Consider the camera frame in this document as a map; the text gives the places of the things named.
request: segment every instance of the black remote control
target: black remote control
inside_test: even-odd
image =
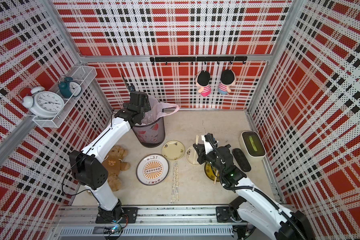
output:
[[[244,152],[240,148],[233,149],[232,153],[243,172],[249,172],[252,169],[250,163],[244,155]]]

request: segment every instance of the white alarm clock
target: white alarm clock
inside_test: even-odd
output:
[[[64,107],[63,99],[56,93],[45,91],[44,87],[35,87],[31,96],[23,98],[23,106],[42,118],[53,118]]]

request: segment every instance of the black hook rail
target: black hook rail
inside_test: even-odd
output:
[[[150,61],[154,63],[168,62],[245,62],[247,56],[184,56],[184,57],[151,57]]]

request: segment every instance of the yellow plate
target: yellow plate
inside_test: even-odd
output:
[[[204,172],[205,172],[205,175],[211,179],[212,181],[215,180],[215,175],[213,174],[212,172],[212,167],[211,167],[211,164],[210,163],[205,163],[204,165]],[[220,176],[220,173],[218,172],[217,173],[217,179],[216,179],[216,182],[220,182],[220,179],[219,179],[219,176]]]
[[[169,161],[178,160],[184,155],[185,147],[179,141],[169,141],[161,149],[162,155]]]

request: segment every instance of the pink striped shirt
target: pink striped shirt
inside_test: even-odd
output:
[[[208,92],[210,90],[211,90],[211,87],[208,85],[208,86],[204,87],[202,93],[206,93],[206,92]]]
[[[222,82],[220,82],[220,84],[219,84],[219,89],[220,89],[221,91],[226,92],[226,91],[227,91],[227,86],[224,85]]]

